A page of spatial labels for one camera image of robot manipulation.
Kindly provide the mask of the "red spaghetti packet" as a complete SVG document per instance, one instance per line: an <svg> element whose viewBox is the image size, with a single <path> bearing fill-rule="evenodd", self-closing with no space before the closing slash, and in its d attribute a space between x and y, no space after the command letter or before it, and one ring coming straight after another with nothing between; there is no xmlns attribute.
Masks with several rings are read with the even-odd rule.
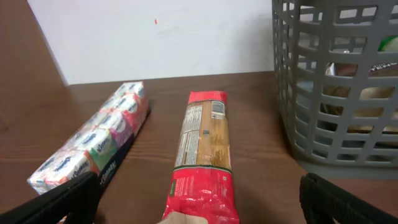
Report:
<svg viewBox="0 0 398 224"><path fill-rule="evenodd" d="M191 92L163 219L172 212L239 223L224 91Z"/></svg>

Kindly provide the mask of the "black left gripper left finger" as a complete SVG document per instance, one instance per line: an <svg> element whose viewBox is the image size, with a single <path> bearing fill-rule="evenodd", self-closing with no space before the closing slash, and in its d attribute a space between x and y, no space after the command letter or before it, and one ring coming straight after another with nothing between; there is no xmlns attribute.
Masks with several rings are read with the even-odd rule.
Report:
<svg viewBox="0 0 398 224"><path fill-rule="evenodd" d="M93 223L101 195L96 173L84 174L1 214L1 224Z"/></svg>

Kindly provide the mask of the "grey plastic basket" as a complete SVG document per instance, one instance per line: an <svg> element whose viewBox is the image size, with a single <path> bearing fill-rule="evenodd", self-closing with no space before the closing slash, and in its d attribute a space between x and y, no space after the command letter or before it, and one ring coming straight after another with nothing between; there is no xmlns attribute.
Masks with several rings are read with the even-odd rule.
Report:
<svg viewBox="0 0 398 224"><path fill-rule="evenodd" d="M273 0L277 102L294 159L336 179L397 178L397 0Z"/></svg>

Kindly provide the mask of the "tissue pack multipack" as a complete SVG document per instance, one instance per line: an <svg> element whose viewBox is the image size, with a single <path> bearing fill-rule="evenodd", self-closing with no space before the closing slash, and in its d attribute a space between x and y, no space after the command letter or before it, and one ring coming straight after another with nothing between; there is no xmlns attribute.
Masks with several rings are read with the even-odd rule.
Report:
<svg viewBox="0 0 398 224"><path fill-rule="evenodd" d="M85 172L99 174L127 140L136 136L148 112L144 83L123 83L27 183L41 195Z"/></svg>

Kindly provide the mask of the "crumpled snack bag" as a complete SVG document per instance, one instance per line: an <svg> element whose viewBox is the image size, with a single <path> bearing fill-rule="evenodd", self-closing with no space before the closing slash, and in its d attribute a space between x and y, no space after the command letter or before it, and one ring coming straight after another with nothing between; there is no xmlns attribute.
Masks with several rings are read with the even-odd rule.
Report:
<svg viewBox="0 0 398 224"><path fill-rule="evenodd" d="M158 224L208 224L206 218L172 212Z"/></svg>

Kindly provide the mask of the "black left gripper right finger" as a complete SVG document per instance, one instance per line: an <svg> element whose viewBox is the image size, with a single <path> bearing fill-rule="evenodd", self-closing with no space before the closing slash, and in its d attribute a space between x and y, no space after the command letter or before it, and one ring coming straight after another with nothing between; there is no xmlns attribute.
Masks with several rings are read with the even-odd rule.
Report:
<svg viewBox="0 0 398 224"><path fill-rule="evenodd" d="M301 177L299 200L308 224L397 224L397 217L314 173Z"/></svg>

